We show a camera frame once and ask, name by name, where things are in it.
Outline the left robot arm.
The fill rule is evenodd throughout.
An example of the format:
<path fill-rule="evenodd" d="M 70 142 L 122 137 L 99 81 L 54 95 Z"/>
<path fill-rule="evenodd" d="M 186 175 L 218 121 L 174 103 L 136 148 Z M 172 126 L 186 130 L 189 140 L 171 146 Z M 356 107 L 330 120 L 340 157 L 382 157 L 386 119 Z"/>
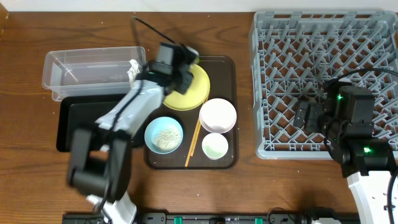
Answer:
<path fill-rule="evenodd" d="M 132 139 L 147 117 L 171 92 L 189 89 L 199 53 L 183 44 L 161 43 L 156 59 L 138 68 L 131 90 L 93 124 L 73 131 L 67 184 L 95 200 L 93 214 L 104 223 L 133 223 L 137 207 L 127 187 L 131 178 Z"/>

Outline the pale green cup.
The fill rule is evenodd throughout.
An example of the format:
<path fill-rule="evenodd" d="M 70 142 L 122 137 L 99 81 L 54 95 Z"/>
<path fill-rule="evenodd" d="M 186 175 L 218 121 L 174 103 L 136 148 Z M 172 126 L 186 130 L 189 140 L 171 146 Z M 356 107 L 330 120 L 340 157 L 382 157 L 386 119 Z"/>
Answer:
<path fill-rule="evenodd" d="M 201 147 L 209 159 L 218 160 L 226 155 L 229 145 L 222 134 L 210 133 L 203 138 Z"/>

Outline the light blue bowl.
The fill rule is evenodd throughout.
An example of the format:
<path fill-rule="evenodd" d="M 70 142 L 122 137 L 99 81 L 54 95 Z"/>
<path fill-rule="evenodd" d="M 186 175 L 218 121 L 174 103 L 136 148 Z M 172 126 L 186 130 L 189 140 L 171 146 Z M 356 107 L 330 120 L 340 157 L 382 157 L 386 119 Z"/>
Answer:
<path fill-rule="evenodd" d="M 182 129 L 181 124 L 176 119 L 167 117 L 167 116 L 156 118 L 148 124 L 148 126 L 146 127 L 146 130 L 145 130 L 145 133 L 144 133 L 144 140 L 145 140 L 146 146 L 152 152 L 157 153 L 157 154 L 168 154 L 168 153 L 171 153 L 176 150 L 175 149 L 171 152 L 161 153 L 159 151 L 156 151 L 154 145 L 152 144 L 152 138 L 153 138 L 154 134 L 161 129 L 167 129 L 167 128 L 178 129 L 180 131 L 180 134 L 182 135 L 182 140 L 183 140 L 183 129 Z"/>

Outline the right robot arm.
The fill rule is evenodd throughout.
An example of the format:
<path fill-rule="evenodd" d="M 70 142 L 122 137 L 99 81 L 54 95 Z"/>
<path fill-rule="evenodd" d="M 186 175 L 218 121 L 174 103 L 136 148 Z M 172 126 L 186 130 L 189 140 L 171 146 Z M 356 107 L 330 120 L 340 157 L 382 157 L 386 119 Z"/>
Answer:
<path fill-rule="evenodd" d="M 361 223 L 397 222 L 397 163 L 386 139 L 373 136 L 375 97 L 347 78 L 323 85 L 322 103 L 300 100 L 294 126 L 323 135 L 330 157 L 341 166 Z"/>

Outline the pile of rice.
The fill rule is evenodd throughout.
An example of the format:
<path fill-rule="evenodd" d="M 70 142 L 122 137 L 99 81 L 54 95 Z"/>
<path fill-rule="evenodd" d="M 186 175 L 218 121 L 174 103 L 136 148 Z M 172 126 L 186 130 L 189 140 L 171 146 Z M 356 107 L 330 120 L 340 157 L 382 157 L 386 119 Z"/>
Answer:
<path fill-rule="evenodd" d="M 182 135 L 176 128 L 167 128 L 157 131 L 153 138 L 152 144 L 156 151 L 167 153 L 179 147 L 182 141 Z"/>

